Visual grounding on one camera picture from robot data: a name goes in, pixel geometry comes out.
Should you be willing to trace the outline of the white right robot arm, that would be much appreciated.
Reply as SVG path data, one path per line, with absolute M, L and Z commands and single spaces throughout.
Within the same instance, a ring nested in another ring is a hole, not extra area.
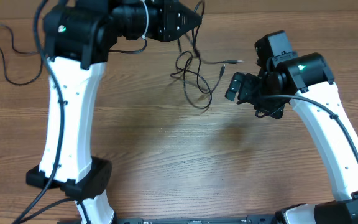
M 225 97 L 248 103 L 258 118 L 280 119 L 290 105 L 305 124 L 328 172 L 333 201 L 301 203 L 263 217 L 265 223 L 358 223 L 358 136 L 321 54 L 299 56 L 284 31 L 255 45 L 257 75 L 237 72 Z

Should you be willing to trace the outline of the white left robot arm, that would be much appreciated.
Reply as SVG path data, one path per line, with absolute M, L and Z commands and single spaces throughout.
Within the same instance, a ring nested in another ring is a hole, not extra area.
M 34 32 L 50 75 L 47 138 L 40 164 L 26 182 L 42 192 L 64 191 L 76 203 L 82 223 L 114 223 L 106 186 L 110 161 L 90 150 L 94 104 L 109 54 L 119 37 L 171 42 L 198 27 L 202 17 L 178 1 L 60 1 Z

